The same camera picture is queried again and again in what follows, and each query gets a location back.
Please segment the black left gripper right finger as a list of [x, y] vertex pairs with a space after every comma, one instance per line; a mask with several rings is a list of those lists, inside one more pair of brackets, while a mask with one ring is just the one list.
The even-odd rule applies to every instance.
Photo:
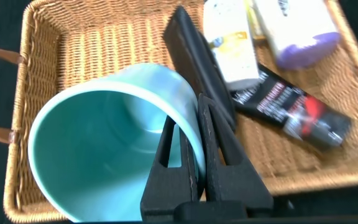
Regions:
[[271, 216], [273, 197], [214, 100], [198, 97], [198, 119], [206, 163], [206, 198], [237, 203], [248, 217]]

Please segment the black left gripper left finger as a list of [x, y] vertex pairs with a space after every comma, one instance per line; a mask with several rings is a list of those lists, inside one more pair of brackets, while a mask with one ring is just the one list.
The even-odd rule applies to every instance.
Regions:
[[197, 165], [193, 148], [182, 131], [179, 147], [181, 166], [168, 166], [175, 125], [176, 122], [168, 116], [140, 202], [144, 222], [170, 222], [174, 220], [177, 206], [198, 199]]

